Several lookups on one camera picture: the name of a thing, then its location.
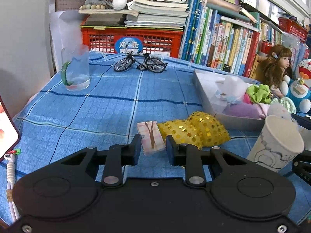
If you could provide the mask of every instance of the brown hair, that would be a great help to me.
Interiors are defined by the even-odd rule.
[[[272,56],[272,53],[277,55],[277,59]],[[289,48],[286,48],[283,45],[275,45],[273,46],[268,56],[265,60],[261,62],[261,70],[263,72],[263,81],[262,83],[268,86],[277,85],[279,86],[281,81],[283,80],[284,75],[288,75],[292,78],[292,69],[291,69],[291,61],[288,68],[283,73],[282,68],[278,65],[280,58],[282,57],[292,57],[292,52]]]

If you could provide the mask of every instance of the yellow fabric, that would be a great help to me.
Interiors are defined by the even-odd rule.
[[[167,135],[172,135],[177,144],[193,144],[199,149],[217,146],[230,140],[225,127],[202,111],[192,113],[186,120],[159,123],[158,128],[164,141]]]

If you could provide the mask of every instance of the green handle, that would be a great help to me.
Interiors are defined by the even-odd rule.
[[[62,67],[62,71],[61,71],[62,81],[65,86],[71,86],[73,84],[73,82],[67,81],[67,76],[66,76],[67,68],[70,64],[71,64],[71,61],[67,61],[66,63],[64,63]]]

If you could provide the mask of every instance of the miniature bicycle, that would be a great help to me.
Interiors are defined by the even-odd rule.
[[[114,65],[114,70],[116,72],[123,72],[127,69],[129,69],[135,62],[139,63],[137,66],[137,69],[143,71],[143,70],[149,70],[154,73],[162,73],[168,63],[163,63],[158,58],[150,58],[150,53],[143,53],[144,61],[140,63],[138,60],[136,60],[134,57],[141,57],[140,54],[133,55],[133,52],[127,53],[126,57],[120,61],[118,61]]]

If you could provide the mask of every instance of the doll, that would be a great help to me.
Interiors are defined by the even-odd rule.
[[[268,85],[271,91],[279,98],[284,97],[280,92],[280,83],[283,76],[292,78],[290,58],[292,52],[283,45],[275,45],[271,48],[268,56],[260,62],[260,79],[262,84]]]

